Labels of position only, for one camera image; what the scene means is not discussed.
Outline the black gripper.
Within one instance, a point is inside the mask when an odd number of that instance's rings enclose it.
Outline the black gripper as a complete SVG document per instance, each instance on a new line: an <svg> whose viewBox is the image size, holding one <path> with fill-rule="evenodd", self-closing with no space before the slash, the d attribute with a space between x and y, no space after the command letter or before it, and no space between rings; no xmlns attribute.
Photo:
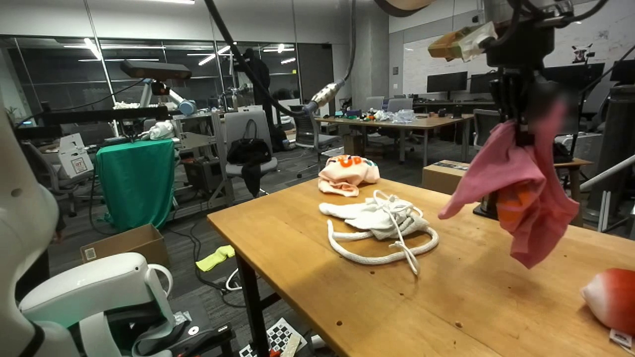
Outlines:
<svg viewBox="0 0 635 357"><path fill-rule="evenodd" d="M498 68L494 100L522 128L544 118L558 98L558 84L544 74L552 51L554 29L538 19L510 23L486 45L486 63Z"/></svg>

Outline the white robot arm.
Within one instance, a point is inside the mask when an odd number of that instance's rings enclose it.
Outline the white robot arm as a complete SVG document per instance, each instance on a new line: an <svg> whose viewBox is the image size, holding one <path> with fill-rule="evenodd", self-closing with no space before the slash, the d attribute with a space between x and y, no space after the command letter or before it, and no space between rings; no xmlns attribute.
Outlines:
<svg viewBox="0 0 635 357"><path fill-rule="evenodd" d="M554 158L556 88L542 74L554 31L581 15L569 0L490 0L490 33L476 27L450 31L431 53L446 59L482 51L500 68L498 100L504 144L490 150L508 154L516 172L548 174ZM0 348L4 357L119 357L109 326L99 322L77 334L73 326L109 308L163 303L157 273L137 251L121 251L50 273L42 265L57 227L57 201L32 172L10 122L0 138Z"/></svg>

